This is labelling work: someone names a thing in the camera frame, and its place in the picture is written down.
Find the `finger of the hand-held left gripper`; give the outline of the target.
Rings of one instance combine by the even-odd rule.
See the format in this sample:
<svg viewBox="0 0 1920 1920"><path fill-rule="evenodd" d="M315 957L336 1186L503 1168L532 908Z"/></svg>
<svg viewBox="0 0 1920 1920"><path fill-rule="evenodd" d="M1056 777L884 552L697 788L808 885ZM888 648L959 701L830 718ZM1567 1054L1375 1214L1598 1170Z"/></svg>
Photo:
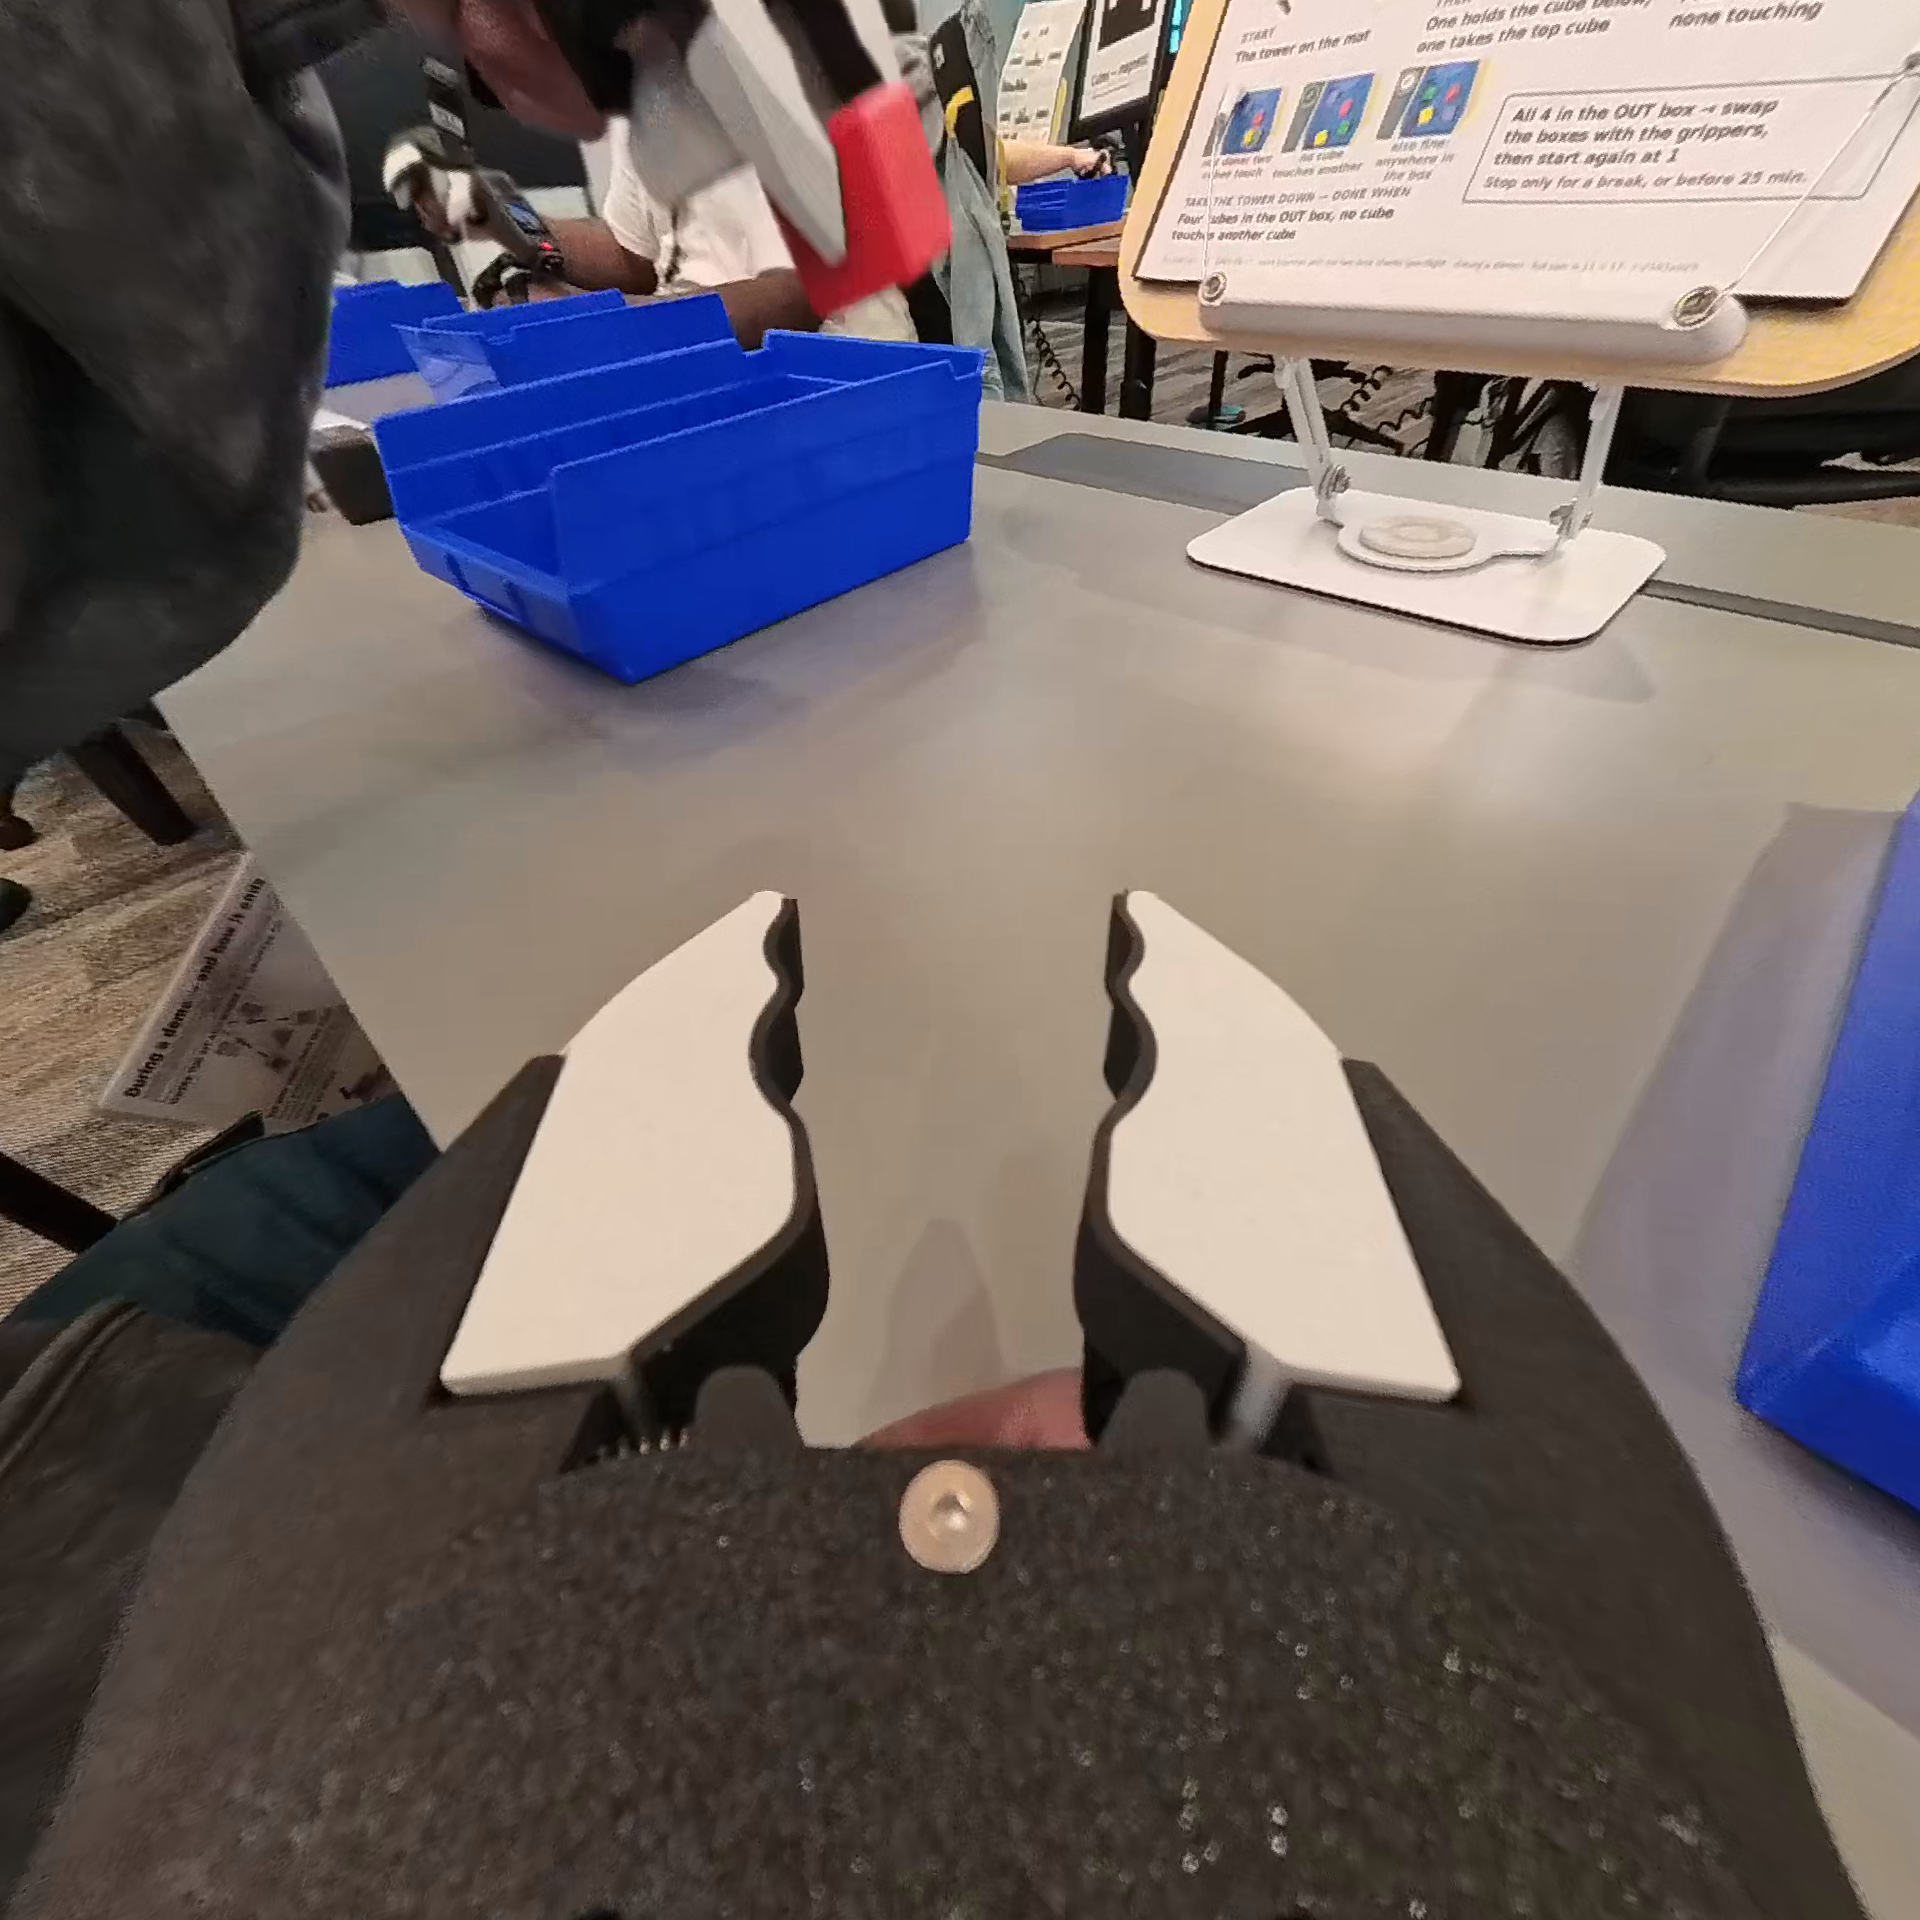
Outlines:
<svg viewBox="0 0 1920 1920"><path fill-rule="evenodd" d="M809 49L838 104L900 82L896 37L880 3L812 3Z"/></svg>
<svg viewBox="0 0 1920 1920"><path fill-rule="evenodd" d="M839 161L796 57L761 3L710 3L688 42L688 77L732 154L817 259L848 259Z"/></svg>

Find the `printed paper sheet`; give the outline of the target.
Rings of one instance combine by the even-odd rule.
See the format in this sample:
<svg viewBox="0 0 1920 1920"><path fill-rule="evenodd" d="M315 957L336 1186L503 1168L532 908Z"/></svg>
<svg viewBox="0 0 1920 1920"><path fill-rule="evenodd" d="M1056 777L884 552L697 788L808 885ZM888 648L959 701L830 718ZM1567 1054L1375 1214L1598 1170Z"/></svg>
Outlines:
<svg viewBox="0 0 1920 1920"><path fill-rule="evenodd" d="M176 1130L292 1133L395 1090L270 878L242 859L97 1112Z"/></svg>

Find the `person's leg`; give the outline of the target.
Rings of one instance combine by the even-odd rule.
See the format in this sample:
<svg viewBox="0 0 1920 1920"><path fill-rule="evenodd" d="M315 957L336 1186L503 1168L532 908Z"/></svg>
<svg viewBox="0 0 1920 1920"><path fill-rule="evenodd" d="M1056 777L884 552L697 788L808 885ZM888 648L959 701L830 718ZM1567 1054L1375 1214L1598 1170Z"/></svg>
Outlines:
<svg viewBox="0 0 1920 1920"><path fill-rule="evenodd" d="M274 1137L234 1124L8 1324L59 1326L129 1305L266 1348L438 1157L400 1093Z"/></svg>

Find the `person's left hand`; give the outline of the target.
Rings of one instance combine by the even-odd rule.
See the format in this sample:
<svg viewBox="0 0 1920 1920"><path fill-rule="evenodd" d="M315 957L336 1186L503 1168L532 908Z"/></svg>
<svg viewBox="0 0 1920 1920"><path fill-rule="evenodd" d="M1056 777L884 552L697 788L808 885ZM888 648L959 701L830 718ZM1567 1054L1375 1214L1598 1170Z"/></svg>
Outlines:
<svg viewBox="0 0 1920 1920"><path fill-rule="evenodd" d="M599 137L626 117L634 59L618 46L632 14L590 3L454 3L446 37L491 100L524 125Z"/></svg>

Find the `black power adapter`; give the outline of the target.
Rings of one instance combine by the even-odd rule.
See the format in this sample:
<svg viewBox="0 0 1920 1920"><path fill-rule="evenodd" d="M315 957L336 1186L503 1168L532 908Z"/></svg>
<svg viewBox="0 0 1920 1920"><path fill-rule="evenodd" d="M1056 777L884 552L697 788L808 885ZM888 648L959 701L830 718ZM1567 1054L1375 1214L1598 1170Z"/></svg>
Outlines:
<svg viewBox="0 0 1920 1920"><path fill-rule="evenodd" d="M320 422L306 464L330 508L351 525L394 522L394 493L377 438L367 422Z"/></svg>

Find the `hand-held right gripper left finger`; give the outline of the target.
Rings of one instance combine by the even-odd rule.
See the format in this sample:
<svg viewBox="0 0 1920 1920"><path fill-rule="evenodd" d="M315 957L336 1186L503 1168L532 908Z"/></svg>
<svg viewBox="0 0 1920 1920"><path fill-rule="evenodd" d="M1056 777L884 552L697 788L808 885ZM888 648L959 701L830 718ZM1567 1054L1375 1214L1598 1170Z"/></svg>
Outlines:
<svg viewBox="0 0 1920 1920"><path fill-rule="evenodd" d="M607 1387L647 1442L728 1369L796 1400L830 1290L802 994L800 905L755 893L575 1036L442 1361L454 1400Z"/></svg>

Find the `red cube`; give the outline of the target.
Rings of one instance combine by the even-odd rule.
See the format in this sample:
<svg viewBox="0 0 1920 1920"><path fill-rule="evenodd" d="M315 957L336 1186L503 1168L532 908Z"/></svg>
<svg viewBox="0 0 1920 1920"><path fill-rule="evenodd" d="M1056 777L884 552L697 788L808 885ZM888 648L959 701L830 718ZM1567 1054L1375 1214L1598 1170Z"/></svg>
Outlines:
<svg viewBox="0 0 1920 1920"><path fill-rule="evenodd" d="M835 187L839 257L791 212L791 192L766 185L808 304L838 321L873 297L921 282L952 248L944 180L930 155L921 106L904 80L882 82L823 123L826 150L802 155L800 182Z"/></svg>

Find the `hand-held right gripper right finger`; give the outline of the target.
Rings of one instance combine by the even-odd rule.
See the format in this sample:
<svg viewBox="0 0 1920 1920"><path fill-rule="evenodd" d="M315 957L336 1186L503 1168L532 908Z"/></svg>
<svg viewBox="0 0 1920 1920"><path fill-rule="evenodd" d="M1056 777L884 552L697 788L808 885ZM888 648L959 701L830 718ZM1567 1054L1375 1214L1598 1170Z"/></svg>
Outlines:
<svg viewBox="0 0 1920 1920"><path fill-rule="evenodd" d="M1111 900L1103 1072L1073 1254L1088 1428L1184 1377L1259 1449L1289 1394L1447 1406L1459 1365L1334 1038L1166 898Z"/></svg>

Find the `person's left forearm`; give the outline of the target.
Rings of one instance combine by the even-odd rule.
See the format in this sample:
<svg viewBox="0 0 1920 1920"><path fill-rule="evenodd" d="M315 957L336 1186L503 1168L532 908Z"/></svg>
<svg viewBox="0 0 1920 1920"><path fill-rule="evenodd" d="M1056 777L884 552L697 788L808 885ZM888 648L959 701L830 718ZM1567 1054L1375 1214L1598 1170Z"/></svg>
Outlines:
<svg viewBox="0 0 1920 1920"><path fill-rule="evenodd" d="M395 5L2 5L4 782L288 581L351 176L320 66Z"/></svg>

